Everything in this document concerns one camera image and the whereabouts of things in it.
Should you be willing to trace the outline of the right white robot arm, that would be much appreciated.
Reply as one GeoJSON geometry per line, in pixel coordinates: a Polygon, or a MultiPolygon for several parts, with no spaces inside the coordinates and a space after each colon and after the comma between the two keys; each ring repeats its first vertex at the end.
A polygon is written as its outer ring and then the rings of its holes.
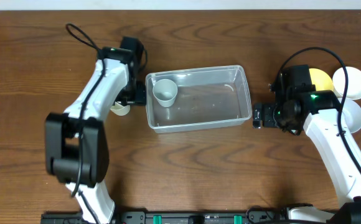
{"type": "Polygon", "coordinates": [[[254,104],[254,128],[308,136],[330,175],[340,206],[335,213],[313,206],[288,207],[284,218],[275,223],[361,223],[361,150],[342,109],[330,90],[278,93],[273,103],[254,104]]]}

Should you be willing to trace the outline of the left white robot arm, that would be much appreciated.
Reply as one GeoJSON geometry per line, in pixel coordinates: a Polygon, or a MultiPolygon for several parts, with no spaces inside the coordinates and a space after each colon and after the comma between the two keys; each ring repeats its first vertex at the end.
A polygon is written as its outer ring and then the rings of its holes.
{"type": "Polygon", "coordinates": [[[81,210],[45,213],[41,223],[114,223],[115,203],[105,176],[110,163],[104,122],[112,106],[145,105],[145,86],[136,79],[142,45],[98,50],[95,71],[80,96],[45,120],[47,173],[71,191],[81,210]]]}

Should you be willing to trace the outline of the grey plastic cup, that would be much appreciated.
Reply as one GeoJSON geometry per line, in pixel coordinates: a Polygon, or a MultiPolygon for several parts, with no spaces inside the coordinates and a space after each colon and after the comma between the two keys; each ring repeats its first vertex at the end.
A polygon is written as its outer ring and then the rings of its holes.
{"type": "Polygon", "coordinates": [[[162,79],[156,82],[152,92],[158,103],[161,106],[168,108],[175,103],[178,87],[174,81],[162,79]]]}

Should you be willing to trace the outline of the white bowl upper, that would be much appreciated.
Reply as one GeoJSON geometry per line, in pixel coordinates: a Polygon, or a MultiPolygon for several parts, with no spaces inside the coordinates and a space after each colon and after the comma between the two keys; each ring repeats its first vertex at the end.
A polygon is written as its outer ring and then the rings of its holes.
{"type": "MultiPolygon", "coordinates": [[[[361,71],[354,67],[346,67],[348,73],[348,89],[346,97],[351,100],[361,99],[361,71]]],[[[345,74],[343,68],[335,71],[332,77],[334,93],[337,97],[344,95],[345,74]]]]}

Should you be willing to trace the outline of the clear plastic container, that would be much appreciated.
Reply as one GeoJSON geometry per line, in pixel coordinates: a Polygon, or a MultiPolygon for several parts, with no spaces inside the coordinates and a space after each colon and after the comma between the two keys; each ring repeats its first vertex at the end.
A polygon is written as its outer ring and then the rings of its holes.
{"type": "Polygon", "coordinates": [[[252,117],[248,82],[240,65],[150,73],[146,99],[148,125],[159,134],[238,126],[252,117]],[[157,100],[161,80],[177,86],[170,107],[157,100]]]}

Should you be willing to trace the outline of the white plastic cup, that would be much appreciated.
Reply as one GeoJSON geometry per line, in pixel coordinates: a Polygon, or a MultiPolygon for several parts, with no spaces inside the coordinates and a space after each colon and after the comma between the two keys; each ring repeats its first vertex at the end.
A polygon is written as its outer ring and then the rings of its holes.
{"type": "Polygon", "coordinates": [[[118,116],[125,116],[130,112],[130,105],[123,106],[118,102],[115,102],[114,105],[110,108],[111,112],[118,116]]]}

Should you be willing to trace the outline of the white bowl lower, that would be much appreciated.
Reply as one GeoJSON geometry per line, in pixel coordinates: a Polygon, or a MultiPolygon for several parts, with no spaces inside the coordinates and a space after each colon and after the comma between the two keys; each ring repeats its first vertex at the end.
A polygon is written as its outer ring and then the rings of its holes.
{"type": "Polygon", "coordinates": [[[342,112],[351,133],[361,130],[361,107],[355,101],[346,98],[342,112]]]}

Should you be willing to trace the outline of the white bowl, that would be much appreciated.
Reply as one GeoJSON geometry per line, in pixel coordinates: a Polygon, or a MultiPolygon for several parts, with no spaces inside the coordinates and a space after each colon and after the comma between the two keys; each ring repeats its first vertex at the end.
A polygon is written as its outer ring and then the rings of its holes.
{"type": "Polygon", "coordinates": [[[351,133],[361,130],[361,107],[355,101],[346,98],[342,112],[351,133]]]}
{"type": "MultiPolygon", "coordinates": [[[[361,99],[361,71],[354,67],[346,67],[348,73],[348,89],[346,97],[351,100],[361,99]]],[[[344,95],[345,74],[343,68],[335,71],[332,77],[334,93],[337,97],[344,95]]]]}

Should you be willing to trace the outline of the yellow plastic bowl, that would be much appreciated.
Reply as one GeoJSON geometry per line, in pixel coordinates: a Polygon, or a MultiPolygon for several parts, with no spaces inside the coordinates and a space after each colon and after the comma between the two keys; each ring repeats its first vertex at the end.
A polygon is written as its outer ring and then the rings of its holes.
{"type": "Polygon", "coordinates": [[[310,68],[309,73],[316,91],[334,90],[332,79],[326,72],[318,68],[310,68]]]}

